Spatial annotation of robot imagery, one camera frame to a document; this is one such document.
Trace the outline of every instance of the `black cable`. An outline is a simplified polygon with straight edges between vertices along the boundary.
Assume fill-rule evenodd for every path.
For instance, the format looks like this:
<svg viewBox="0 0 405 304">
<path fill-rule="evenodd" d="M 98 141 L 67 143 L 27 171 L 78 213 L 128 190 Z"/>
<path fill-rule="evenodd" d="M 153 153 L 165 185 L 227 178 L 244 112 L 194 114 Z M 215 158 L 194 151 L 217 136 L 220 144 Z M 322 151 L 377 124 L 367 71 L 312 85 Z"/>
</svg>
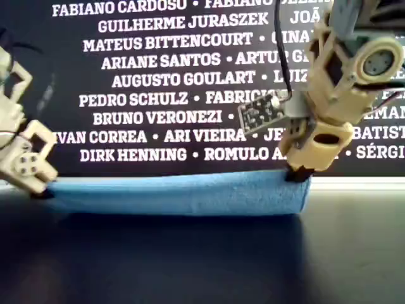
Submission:
<svg viewBox="0 0 405 304">
<path fill-rule="evenodd" d="M 405 89 L 405 82 L 390 81 L 376 84 L 354 84 L 353 87 L 360 91 L 384 91 L 389 89 Z"/>
<path fill-rule="evenodd" d="M 282 35 L 281 24 L 280 24 L 280 5 L 281 5 L 281 0 L 276 0 L 275 7 L 274 7 L 274 31 L 275 31 L 275 36 L 276 36 L 278 56 L 280 57 L 280 62 L 281 62 L 281 71 L 283 74 L 285 85 L 287 87 L 287 92 L 289 93 L 289 96 L 291 97 L 292 88 L 291 88 L 291 83 L 290 83 L 290 70 L 289 70 L 289 64 L 287 62 L 287 57 L 285 56 L 283 35 Z"/>
<path fill-rule="evenodd" d="M 0 37 L 4 36 L 6 33 L 9 33 L 9 31 L 6 28 L 2 28 L 0 30 Z M 10 54 L 10 64 L 9 64 L 9 68 L 8 71 L 9 73 L 12 72 L 12 69 L 14 67 L 14 63 L 15 63 L 15 54 L 14 54 L 14 50 L 16 48 L 22 48 L 22 49 L 29 49 L 31 51 L 34 51 L 42 56 L 45 56 L 44 52 L 42 49 L 40 49 L 39 47 L 33 46 L 31 44 L 28 43 L 24 43 L 24 42 L 14 42 L 13 41 L 13 36 L 9 33 L 8 35 L 8 41 L 6 42 L 6 44 L 4 45 L 4 50 L 7 51 Z M 51 65 L 51 62 L 48 61 L 49 63 L 49 70 L 51 72 L 51 80 L 48 83 L 42 97 L 40 98 L 40 100 L 38 100 L 37 102 L 37 107 L 36 107 L 36 113 L 35 115 L 33 115 L 32 119 L 39 119 L 39 117 L 41 116 L 42 112 L 44 111 L 44 109 L 46 108 L 46 106 L 49 104 L 52 96 L 53 96 L 53 92 L 54 92 L 54 87 L 56 85 L 56 75 L 54 73 L 54 69 Z M 0 83 L 0 85 L 3 85 L 4 82 L 6 82 L 7 79 L 3 80 L 2 83 Z"/>
</svg>

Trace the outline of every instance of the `black poster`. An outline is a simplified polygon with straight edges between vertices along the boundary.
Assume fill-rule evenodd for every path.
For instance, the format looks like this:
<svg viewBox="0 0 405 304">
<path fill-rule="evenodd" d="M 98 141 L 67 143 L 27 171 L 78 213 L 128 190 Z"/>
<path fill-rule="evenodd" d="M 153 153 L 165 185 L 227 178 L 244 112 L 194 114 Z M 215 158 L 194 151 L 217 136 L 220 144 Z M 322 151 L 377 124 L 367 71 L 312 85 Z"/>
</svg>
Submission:
<svg viewBox="0 0 405 304">
<path fill-rule="evenodd" d="M 293 88 L 306 81 L 304 50 L 327 5 L 282 1 Z M 40 118 L 58 136 L 50 162 L 61 176 L 118 177 L 285 166 L 283 129 L 246 139 L 237 118 L 241 103 L 285 89 L 273 10 L 272 0 L 19 0 L 0 14 L 14 40 L 45 52 L 15 53 L 34 76 L 22 99 L 28 115 L 53 64 L 55 93 Z M 357 126 L 322 175 L 403 175 L 403 97 Z"/>
</svg>

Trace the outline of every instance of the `black table surface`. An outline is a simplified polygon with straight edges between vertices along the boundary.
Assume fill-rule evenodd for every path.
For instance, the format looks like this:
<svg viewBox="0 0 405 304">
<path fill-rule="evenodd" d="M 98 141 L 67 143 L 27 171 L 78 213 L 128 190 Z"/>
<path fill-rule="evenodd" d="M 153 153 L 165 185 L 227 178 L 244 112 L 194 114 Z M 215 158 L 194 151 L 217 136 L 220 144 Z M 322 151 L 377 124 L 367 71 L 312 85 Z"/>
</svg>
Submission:
<svg viewBox="0 0 405 304">
<path fill-rule="evenodd" d="M 405 201 L 311 197 L 300 216 L 162 218 L 0 207 L 2 304 L 405 303 Z"/>
</svg>

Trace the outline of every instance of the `black backdrop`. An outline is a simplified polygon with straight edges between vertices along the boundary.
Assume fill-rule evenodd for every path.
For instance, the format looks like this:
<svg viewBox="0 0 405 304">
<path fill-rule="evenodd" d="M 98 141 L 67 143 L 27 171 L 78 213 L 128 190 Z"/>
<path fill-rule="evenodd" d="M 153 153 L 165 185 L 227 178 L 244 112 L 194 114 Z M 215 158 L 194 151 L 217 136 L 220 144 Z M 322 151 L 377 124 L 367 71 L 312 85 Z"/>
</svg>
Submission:
<svg viewBox="0 0 405 304">
<path fill-rule="evenodd" d="M 296 12 L 307 11 L 303 17 L 313 16 L 313 8 L 322 10 L 325 5 L 323 1 L 313 3 L 314 0 L 290 0 L 282 5 L 282 29 L 291 33 L 298 31 L 301 43 L 285 43 L 285 49 L 289 52 L 290 69 L 302 70 L 308 67 L 306 62 L 299 61 L 299 56 L 306 47 L 306 33 L 310 33 L 313 23 L 293 23 Z M 253 89 L 283 89 L 283 83 L 274 83 L 275 70 L 280 70 L 279 63 L 258 63 L 250 65 L 236 65 L 235 60 L 239 52 L 247 51 L 275 51 L 276 46 L 271 39 L 273 32 L 273 5 L 231 7 L 231 8 L 204 8 L 205 1 L 200 0 L 194 6 L 193 1 L 188 1 L 187 9 L 176 11 L 148 11 L 141 13 L 113 14 L 113 15 L 88 15 L 88 16 L 68 16 L 52 17 L 52 5 L 54 0 L 6 0 L 2 5 L 1 21 L 9 28 L 15 39 L 29 42 L 42 48 L 46 58 L 29 53 L 29 51 L 17 51 L 16 57 L 22 65 L 32 73 L 34 81 L 22 99 L 28 114 L 33 113 L 35 101 L 40 98 L 43 90 L 49 81 L 49 71 L 46 68 L 46 61 L 51 60 L 58 77 L 56 92 L 53 100 L 41 116 L 41 120 L 55 132 L 86 131 L 86 141 L 88 134 L 92 130 L 144 130 L 147 143 L 126 143 L 126 144 L 62 144 L 59 143 L 50 161 L 59 170 L 61 176 L 153 176 L 172 174 L 193 174 L 211 172 L 234 172 L 243 170 L 260 170 L 282 168 L 283 160 L 273 160 L 272 156 L 277 147 L 277 141 L 263 140 L 263 134 L 257 138 L 250 138 L 244 142 L 196 142 L 191 136 L 191 142 L 163 142 L 166 131 L 171 129 L 236 129 L 239 127 L 237 120 L 237 106 L 239 104 L 206 104 L 206 91 L 224 90 L 253 90 Z M 152 30 L 135 31 L 122 33 L 99 33 L 97 24 L 100 20 L 133 19 L 133 18 L 153 18 L 156 16 L 185 16 L 186 21 L 190 21 L 193 15 L 204 14 L 226 14 L 231 13 L 255 13 L 268 12 L 268 25 L 250 25 L 238 27 L 208 27 L 208 28 L 185 28 L 179 30 Z M 145 37 L 157 35 L 178 35 L 178 34 L 215 34 L 252 32 L 251 45 L 245 46 L 217 46 L 217 47 L 197 47 L 197 48 L 169 48 L 169 49 L 141 49 L 119 52 L 83 52 L 84 39 L 103 39 L 121 37 Z M 142 54 L 186 54 L 186 53 L 214 53 L 221 56 L 221 63 L 218 66 L 188 66 L 172 68 L 147 68 L 133 70 L 102 70 L 103 59 L 112 56 L 138 56 Z M 227 56 L 232 57 L 232 61 L 227 61 Z M 183 75 L 187 72 L 209 72 L 254 70 L 253 84 L 229 84 L 229 85 L 191 85 L 180 84 L 177 87 L 130 87 L 128 89 L 112 88 L 115 75 L 133 75 L 142 73 L 179 73 Z M 262 74 L 267 74 L 268 79 L 263 80 Z M 89 108 L 79 107 L 79 95 L 81 94 L 119 94 L 140 93 L 140 92 L 165 92 L 165 91 L 186 91 L 189 93 L 189 104 L 176 106 L 130 106 L 123 107 L 103 107 Z M 193 96 L 200 96 L 199 101 L 194 101 Z M 398 99 L 392 107 L 401 116 L 402 100 Z M 222 123 L 202 123 L 202 124 L 149 124 L 142 125 L 93 125 L 93 113 L 112 111 L 185 111 L 185 110 L 222 110 Z M 229 119 L 228 115 L 234 114 L 234 119 Z M 402 126 L 400 118 L 393 116 L 386 119 L 366 120 L 360 125 L 364 139 L 355 139 L 344 151 L 338 160 L 332 165 L 330 170 L 322 175 L 328 176 L 402 176 L 403 169 L 403 147 L 401 147 Z M 375 126 L 386 126 L 391 129 L 386 134 L 387 139 L 376 137 L 374 132 L 367 134 L 367 130 Z M 246 160 L 246 161 L 204 161 L 204 149 L 207 147 L 267 147 L 269 159 L 267 160 Z M 185 148 L 187 159 L 185 161 L 110 161 L 110 162 L 80 162 L 81 149 L 144 149 L 144 148 Z M 379 153 L 386 149 L 388 153 Z"/>
</svg>

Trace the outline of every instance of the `white surface edge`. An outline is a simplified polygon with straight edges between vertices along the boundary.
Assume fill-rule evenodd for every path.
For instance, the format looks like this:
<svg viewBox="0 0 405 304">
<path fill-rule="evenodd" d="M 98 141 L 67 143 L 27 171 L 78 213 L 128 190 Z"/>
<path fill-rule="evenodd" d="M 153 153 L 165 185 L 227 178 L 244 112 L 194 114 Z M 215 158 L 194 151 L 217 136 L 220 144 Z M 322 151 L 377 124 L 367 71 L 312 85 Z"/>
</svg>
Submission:
<svg viewBox="0 0 405 304">
<path fill-rule="evenodd" d="M 115 179 L 109 177 L 62 177 L 58 180 L 64 182 L 105 181 Z M 13 186 L 0 180 L 0 190 L 11 189 Z M 405 177 L 313 177 L 311 191 L 405 191 Z"/>
</svg>

